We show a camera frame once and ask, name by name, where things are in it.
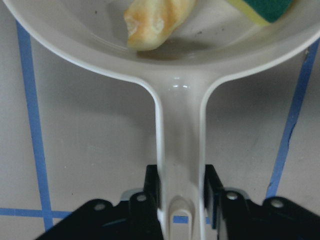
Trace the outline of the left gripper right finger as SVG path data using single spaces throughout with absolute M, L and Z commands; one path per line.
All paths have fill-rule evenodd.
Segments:
M 226 189 L 214 166 L 204 175 L 204 206 L 219 240 L 318 240 L 320 217 L 280 196 L 261 205 L 239 190 Z

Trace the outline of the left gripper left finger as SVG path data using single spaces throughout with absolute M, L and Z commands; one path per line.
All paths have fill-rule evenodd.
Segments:
M 158 219 L 160 180 L 155 164 L 146 167 L 143 189 L 112 205 L 93 199 L 38 237 L 40 240 L 161 240 Z

